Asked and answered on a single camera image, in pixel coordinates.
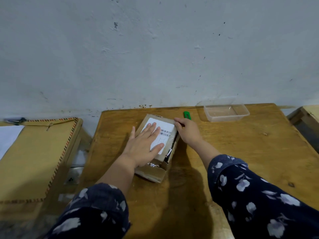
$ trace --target white paper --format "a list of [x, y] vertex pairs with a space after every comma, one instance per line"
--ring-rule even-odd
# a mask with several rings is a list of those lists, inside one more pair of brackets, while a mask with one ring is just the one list
[[143, 127], [142, 131], [146, 128], [147, 124], [153, 124], [153, 122], [156, 122], [156, 128], [160, 127], [160, 134], [157, 136], [154, 142], [151, 144], [151, 150], [158, 144], [163, 143], [164, 147], [168, 141], [169, 136], [171, 135], [171, 132], [174, 129], [174, 124], [170, 124], [167, 122], [163, 122], [154, 118], [149, 118], [149, 120], [146, 122], [146, 125]]
[[0, 126], [0, 160], [19, 136], [24, 126]]

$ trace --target left hand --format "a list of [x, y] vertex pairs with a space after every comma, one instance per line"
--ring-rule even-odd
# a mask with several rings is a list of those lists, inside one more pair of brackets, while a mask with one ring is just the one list
[[135, 127], [133, 127], [129, 141], [121, 157], [133, 162], [134, 168], [141, 167], [149, 163], [164, 147], [163, 143], [156, 145], [151, 151], [151, 144], [160, 133], [160, 127], [155, 131], [156, 123], [149, 123], [146, 128], [135, 137]]

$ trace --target navy blue patterned sleeve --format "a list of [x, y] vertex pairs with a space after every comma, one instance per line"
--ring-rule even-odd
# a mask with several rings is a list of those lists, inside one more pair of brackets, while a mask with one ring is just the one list
[[122, 238], [129, 228], [123, 193], [100, 183], [73, 198], [46, 238]]
[[319, 239], [319, 212], [249, 170], [241, 159], [215, 157], [209, 189], [235, 238]]

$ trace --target plastic food container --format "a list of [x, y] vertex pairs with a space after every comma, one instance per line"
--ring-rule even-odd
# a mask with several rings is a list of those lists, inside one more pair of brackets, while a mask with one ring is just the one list
[[199, 104], [204, 107], [210, 122], [237, 121], [249, 115], [245, 105], [238, 102], [236, 97], [203, 100]]

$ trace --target barcode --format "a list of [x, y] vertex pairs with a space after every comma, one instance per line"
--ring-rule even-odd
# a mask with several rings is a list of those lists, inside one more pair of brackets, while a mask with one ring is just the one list
[[170, 134], [167, 134], [165, 132], [160, 132], [160, 134], [163, 135], [163, 136], [166, 136], [166, 137], [169, 137], [169, 135], [170, 135]]
[[165, 130], [160, 130], [161, 132], [165, 132], [165, 133], [168, 133], [168, 134], [171, 134], [171, 132], [169, 132], [169, 131], [165, 131]]

